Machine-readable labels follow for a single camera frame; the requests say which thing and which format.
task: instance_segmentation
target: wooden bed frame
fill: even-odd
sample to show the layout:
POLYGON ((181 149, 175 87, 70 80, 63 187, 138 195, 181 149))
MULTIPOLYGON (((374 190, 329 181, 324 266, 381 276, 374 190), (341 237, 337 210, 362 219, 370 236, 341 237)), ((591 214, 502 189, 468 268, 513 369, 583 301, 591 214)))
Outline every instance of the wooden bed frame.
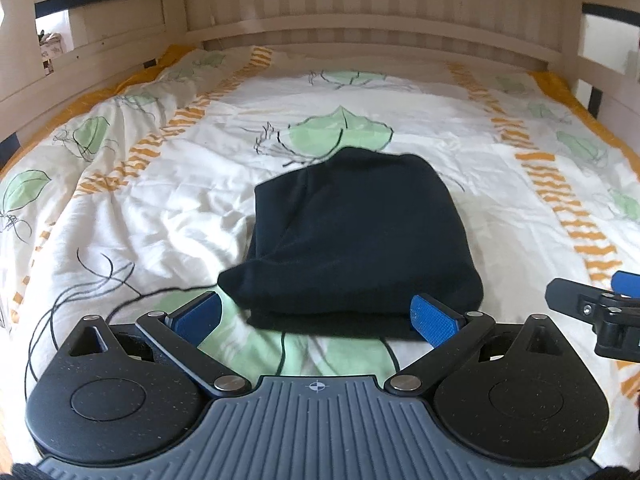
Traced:
POLYGON ((123 79, 171 43, 553 70, 640 115, 633 78, 578 55, 585 2, 640 12, 640 0, 0 0, 0 140, 16 133, 24 145, 69 101, 123 79), (34 20, 64 8, 82 46, 45 76, 34 20))

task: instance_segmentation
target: black fabric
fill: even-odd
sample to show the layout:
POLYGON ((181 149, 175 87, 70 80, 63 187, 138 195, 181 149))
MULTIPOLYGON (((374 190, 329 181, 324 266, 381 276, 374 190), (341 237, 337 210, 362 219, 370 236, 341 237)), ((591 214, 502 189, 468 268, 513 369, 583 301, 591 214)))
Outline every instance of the black fabric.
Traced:
POLYGON ((247 259, 218 285, 252 312, 408 314, 426 292, 475 310, 482 283, 449 192, 416 155, 343 148, 255 188, 247 259))
POLYGON ((640 474, 638 471, 629 471, 626 467, 606 467, 585 480, 640 480, 640 474))
POLYGON ((14 464, 11 467, 11 473, 11 475, 0 474, 0 480, 53 480, 51 476, 31 464, 14 464))
POLYGON ((407 314, 364 315, 358 312, 329 312, 297 316, 252 310, 247 322, 260 330, 277 330, 292 334, 424 341, 420 333, 411 326, 407 314))

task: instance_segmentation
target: metal screw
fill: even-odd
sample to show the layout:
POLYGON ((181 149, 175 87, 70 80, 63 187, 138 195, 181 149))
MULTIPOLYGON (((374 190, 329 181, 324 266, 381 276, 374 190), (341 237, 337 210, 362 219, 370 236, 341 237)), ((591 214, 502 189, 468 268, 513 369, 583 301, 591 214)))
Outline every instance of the metal screw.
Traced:
POLYGON ((236 392, 242 390, 245 385, 246 381, 237 375, 223 375, 213 382, 213 386, 221 392, 236 392))
POLYGON ((396 375, 389 384, 399 392, 414 392, 422 386, 422 381, 415 375, 396 375))

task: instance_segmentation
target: green leaf print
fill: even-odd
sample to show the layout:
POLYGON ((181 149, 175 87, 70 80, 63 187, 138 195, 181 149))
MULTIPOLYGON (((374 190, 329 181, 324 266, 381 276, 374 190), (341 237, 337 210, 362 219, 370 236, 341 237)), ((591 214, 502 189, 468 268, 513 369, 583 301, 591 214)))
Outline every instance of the green leaf print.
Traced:
POLYGON ((10 181, 2 196, 2 214, 22 209, 36 200, 51 179, 44 171, 26 170, 10 181))
POLYGON ((223 62, 224 59, 225 59, 225 55, 222 54, 221 52, 211 52, 210 54, 206 55, 202 59, 195 61, 194 65, 216 68, 220 66, 220 64, 223 62))
POLYGON ((523 83, 520 81, 514 81, 510 77, 498 75, 495 79, 505 94, 526 94, 528 91, 527 87, 524 86, 523 83))
POLYGON ((342 88, 343 86, 363 86, 371 81, 382 81, 386 78, 386 75, 375 72, 359 72, 357 70, 338 70, 334 72, 323 70, 320 73, 320 77, 328 83, 342 88))
POLYGON ((542 103, 529 103, 529 112, 537 119, 557 119, 553 112, 542 103))
POLYGON ((375 375, 380 387, 396 373, 385 346, 374 339, 328 338, 315 362, 319 375, 375 375))
POLYGON ((84 152, 95 155, 102 145, 108 127, 109 123, 104 117, 92 117, 74 130, 73 138, 84 152))
MULTIPOLYGON (((244 312, 218 287, 172 292, 154 305, 171 313, 206 290, 222 300, 220 324, 198 346, 205 354, 256 384, 260 376, 273 375, 282 357, 281 332, 256 330, 246 323, 244 312)), ((282 375, 375 375, 380 385, 395 373, 385 346, 378 340, 284 336, 286 359, 282 375)))
POLYGON ((195 75, 196 73, 193 70, 193 67, 186 66, 183 68, 178 68, 176 70, 171 70, 171 72, 168 72, 162 79, 165 79, 167 81, 184 82, 184 81, 187 81, 188 79, 194 78, 195 75))
POLYGON ((122 99, 132 108, 140 108, 158 101, 158 99, 149 92, 142 92, 142 94, 137 95, 123 95, 122 99))
POLYGON ((625 218, 634 222, 640 221, 640 203, 638 203, 638 200, 619 192, 617 189, 611 190, 610 195, 614 204, 625 218))
POLYGON ((289 127, 293 149, 303 155, 324 158, 345 146, 382 150, 393 130, 386 124, 357 116, 340 106, 333 113, 289 127))
POLYGON ((556 132, 558 140, 571 151, 571 154, 586 162, 598 162, 606 152, 601 151, 591 141, 566 132, 556 132))

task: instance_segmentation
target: gray ridged platform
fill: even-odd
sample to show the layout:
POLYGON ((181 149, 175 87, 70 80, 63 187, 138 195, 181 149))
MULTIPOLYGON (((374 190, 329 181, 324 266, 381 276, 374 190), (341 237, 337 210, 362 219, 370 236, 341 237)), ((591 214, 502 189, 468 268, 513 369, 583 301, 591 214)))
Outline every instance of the gray ridged platform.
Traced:
POLYGON ((598 468, 586 458, 539 469, 491 462, 450 441, 420 400, 386 394, 373 378, 270 377, 216 400, 161 456, 120 468, 46 458, 40 469, 56 480, 582 480, 598 468))

